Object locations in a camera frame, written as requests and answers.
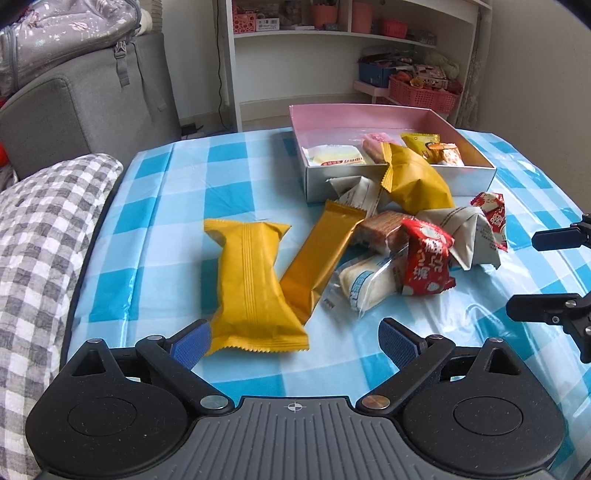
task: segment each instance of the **tablecloth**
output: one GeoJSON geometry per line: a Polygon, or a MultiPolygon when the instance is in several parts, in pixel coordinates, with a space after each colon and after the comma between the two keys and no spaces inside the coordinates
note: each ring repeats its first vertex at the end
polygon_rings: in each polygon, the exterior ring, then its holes
{"type": "MultiPolygon", "coordinates": [[[[380,351],[379,321],[392,316],[421,336],[441,333],[457,345],[505,338],[561,408],[568,435],[553,465],[571,479],[591,456],[591,374],[559,327],[515,323],[505,303],[516,293],[591,289],[591,252],[531,246],[542,229],[580,220],[576,205],[504,140],[462,132],[497,166],[490,191],[505,196],[509,252],[502,267],[455,271],[457,286],[433,297],[392,296],[363,318],[334,320],[317,307],[306,324],[307,352],[225,349],[194,371],[231,396],[348,395],[352,402],[396,372],[380,351]]],[[[323,205],[304,199],[291,129],[187,140],[137,155],[96,241],[74,318],[70,355],[91,337],[110,347],[170,336],[217,308],[220,247],[204,218],[292,225],[280,243],[281,277],[323,205]]]]}

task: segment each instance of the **open box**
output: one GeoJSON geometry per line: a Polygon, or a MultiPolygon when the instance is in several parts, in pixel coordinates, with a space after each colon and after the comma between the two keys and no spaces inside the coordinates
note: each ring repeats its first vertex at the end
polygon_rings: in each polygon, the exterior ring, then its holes
{"type": "Polygon", "coordinates": [[[439,134],[442,142],[455,143],[465,166],[433,165],[449,185],[453,196],[475,197],[486,192],[495,178],[496,167],[432,110],[362,103],[318,103],[292,105],[290,116],[308,202],[336,198],[328,179],[363,175],[381,181],[385,165],[310,166],[301,150],[326,144],[355,145],[361,149],[361,135],[366,133],[387,133],[400,145],[404,145],[400,134],[405,132],[439,134]]]}

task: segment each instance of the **packaged snack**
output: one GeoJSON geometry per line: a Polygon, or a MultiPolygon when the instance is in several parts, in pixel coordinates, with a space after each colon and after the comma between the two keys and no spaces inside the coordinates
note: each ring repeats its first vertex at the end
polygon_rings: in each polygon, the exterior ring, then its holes
{"type": "Polygon", "coordinates": [[[367,155],[376,163],[385,163],[382,143],[395,143],[394,140],[388,134],[365,134],[361,138],[362,147],[367,155]]]}
{"type": "Polygon", "coordinates": [[[375,213],[382,194],[379,184],[362,176],[341,177],[328,181],[339,195],[339,203],[365,210],[367,218],[375,213]]]}
{"type": "Polygon", "coordinates": [[[312,148],[302,148],[310,165],[363,165],[363,155],[353,145],[318,145],[312,148]]]}
{"type": "Polygon", "coordinates": [[[415,218],[404,219],[408,232],[408,264],[402,295],[441,293],[456,286],[449,276],[447,261],[452,236],[431,223],[415,218]]]}
{"type": "Polygon", "coordinates": [[[447,183],[424,158],[392,143],[383,148],[388,169],[382,187],[407,213],[454,206],[447,183]]]}
{"type": "Polygon", "coordinates": [[[320,220],[281,279],[287,303],[305,325],[366,212],[327,200],[320,220]]]}
{"type": "Polygon", "coordinates": [[[366,245],[382,255],[397,253],[408,244],[408,235],[402,227],[405,218],[412,217],[390,210],[367,218],[355,229],[353,242],[366,245]]]}
{"type": "Polygon", "coordinates": [[[447,76],[441,67],[435,65],[415,65],[415,78],[421,79],[425,85],[433,88],[447,88],[447,76]]]}
{"type": "Polygon", "coordinates": [[[339,268],[342,293],[354,311],[365,313],[386,297],[402,291],[406,266],[406,249],[393,258],[372,255],[351,260],[339,268]]]}
{"type": "Polygon", "coordinates": [[[479,193],[471,202],[474,207],[480,207],[486,219],[491,224],[492,233],[495,238],[496,247],[507,252],[507,237],[505,233],[506,215],[505,200],[502,193],[479,193]]]}
{"type": "Polygon", "coordinates": [[[455,143],[428,143],[431,163],[463,167],[460,150],[455,143]]]}
{"type": "Polygon", "coordinates": [[[308,335],[291,311],[275,275],[279,241],[289,225],[207,219],[205,232],[223,247],[212,319],[212,345],[257,352],[308,350],[308,335]]]}
{"type": "Polygon", "coordinates": [[[411,87],[423,88],[425,86],[425,80],[419,78],[413,78],[409,81],[411,87]]]}
{"type": "Polygon", "coordinates": [[[439,143],[438,134],[401,134],[400,138],[413,152],[421,155],[429,163],[434,163],[433,153],[427,148],[428,143],[439,143]]]}
{"type": "Polygon", "coordinates": [[[453,237],[449,252],[463,270],[474,265],[501,266],[491,225],[480,208],[424,210],[417,213],[417,218],[440,226],[453,237]]]}

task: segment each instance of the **orange snack package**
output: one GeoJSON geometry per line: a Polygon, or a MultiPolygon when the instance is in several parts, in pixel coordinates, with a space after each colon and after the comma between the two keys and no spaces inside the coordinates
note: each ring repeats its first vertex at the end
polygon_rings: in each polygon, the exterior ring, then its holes
{"type": "Polygon", "coordinates": [[[320,220],[281,279],[285,299],[302,325],[330,280],[357,224],[366,212],[327,200],[320,220]]]}

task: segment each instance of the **flower pot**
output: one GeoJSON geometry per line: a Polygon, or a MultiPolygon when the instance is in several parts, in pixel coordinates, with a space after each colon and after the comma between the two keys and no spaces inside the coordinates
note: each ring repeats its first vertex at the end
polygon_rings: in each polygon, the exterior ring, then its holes
{"type": "Polygon", "coordinates": [[[371,5],[363,4],[361,2],[353,2],[351,32],[371,33],[373,14],[374,12],[371,5]]]}
{"type": "Polygon", "coordinates": [[[312,5],[312,23],[315,28],[324,24],[336,23],[339,10],[333,5],[312,5]]]}

